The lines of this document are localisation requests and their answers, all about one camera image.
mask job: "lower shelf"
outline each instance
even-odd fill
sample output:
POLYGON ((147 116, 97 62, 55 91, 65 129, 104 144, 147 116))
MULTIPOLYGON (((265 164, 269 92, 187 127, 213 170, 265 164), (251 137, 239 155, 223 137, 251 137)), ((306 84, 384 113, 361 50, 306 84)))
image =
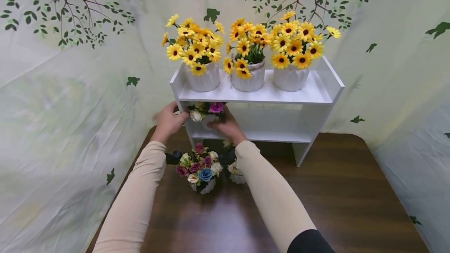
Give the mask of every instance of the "lower shelf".
MULTIPOLYGON (((238 109, 230 108, 240 128, 251 141, 272 141, 285 143, 310 143, 305 123, 299 110, 273 108, 238 109)), ((216 130, 205 127, 205 123, 187 123, 193 139, 224 139, 216 130)))

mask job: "small flower pot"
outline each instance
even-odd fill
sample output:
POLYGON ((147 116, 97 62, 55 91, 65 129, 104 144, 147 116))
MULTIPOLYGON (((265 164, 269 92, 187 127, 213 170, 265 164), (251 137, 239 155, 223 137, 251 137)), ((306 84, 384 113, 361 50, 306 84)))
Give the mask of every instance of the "small flower pot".
POLYGON ((216 89, 220 84, 219 66, 211 62, 207 64, 207 71, 201 75, 193 75, 189 66, 184 66, 187 82, 192 90, 197 92, 209 92, 216 89))
POLYGON ((245 183, 245 178, 243 175, 231 174, 230 179, 232 182, 234 182, 236 184, 244 184, 245 183))
MULTIPOLYGON (((216 185, 216 178, 212 179, 208 182, 208 185, 200 192, 200 194, 207 194, 213 190, 216 185)), ((196 191, 197 185, 191 184, 191 188, 193 191, 196 191)))
POLYGON ((305 85, 310 70, 290 64, 285 69, 273 70, 273 84, 284 91, 298 91, 305 85))
POLYGON ((243 92, 253 92, 261 89, 264 84, 264 74, 266 73, 264 61, 248 65, 248 70, 252 74, 249 79, 239 78, 234 70, 231 76, 231 84, 233 84, 234 88, 243 92))

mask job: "arm sleeve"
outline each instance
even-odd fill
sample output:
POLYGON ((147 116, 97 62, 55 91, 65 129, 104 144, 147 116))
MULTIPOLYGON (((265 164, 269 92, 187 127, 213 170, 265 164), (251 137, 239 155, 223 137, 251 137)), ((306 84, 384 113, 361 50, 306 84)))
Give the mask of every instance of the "arm sleeve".
POLYGON ((261 156, 254 143, 240 143, 236 147, 236 156, 237 168, 242 171, 262 219, 280 252, 287 252, 291 242, 300 233, 316 230, 293 189, 275 167, 261 156))
POLYGON ((139 253, 156 188, 166 168, 166 147, 150 142, 141 152, 104 221, 94 253, 139 253))

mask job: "shelf board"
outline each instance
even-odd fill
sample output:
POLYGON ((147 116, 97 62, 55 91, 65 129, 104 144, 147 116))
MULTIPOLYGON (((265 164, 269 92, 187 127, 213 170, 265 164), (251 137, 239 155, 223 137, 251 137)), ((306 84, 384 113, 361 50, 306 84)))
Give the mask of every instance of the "shelf board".
MULTIPOLYGON (((251 141, 311 142, 298 110, 230 108, 230 111, 246 137, 251 141)), ((187 126, 194 139, 225 138, 218 131, 205 128, 203 123, 189 120, 187 126)))
POLYGON ((228 76, 220 70, 220 85, 210 92, 193 91, 185 83, 179 95, 181 102, 259 102, 259 103, 288 103, 288 104, 332 104, 327 89, 322 83, 316 70, 311 70, 305 86, 296 92, 283 91, 272 82, 273 70, 267 69, 264 85, 254 92, 242 92, 235 89, 228 76))

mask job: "pink rose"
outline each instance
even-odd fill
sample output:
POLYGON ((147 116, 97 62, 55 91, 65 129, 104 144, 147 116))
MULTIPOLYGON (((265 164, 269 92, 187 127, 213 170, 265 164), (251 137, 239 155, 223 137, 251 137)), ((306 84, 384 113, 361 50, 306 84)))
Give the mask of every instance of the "pink rose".
POLYGON ((177 166, 176 168, 175 168, 175 171, 176 171, 176 173, 180 176, 180 177, 184 177, 184 176, 187 176, 187 172, 188 172, 188 170, 186 169, 186 167, 183 167, 183 166, 177 166))
POLYGON ((203 159, 203 163, 206 167, 210 168, 211 164, 213 163, 213 160, 211 159, 211 156, 207 156, 203 159))
POLYGON ((202 143, 197 143, 194 147, 196 153, 202 154, 205 150, 202 143))
POLYGON ((209 112, 213 114, 218 114, 224 109, 224 103, 211 103, 209 107, 209 112))

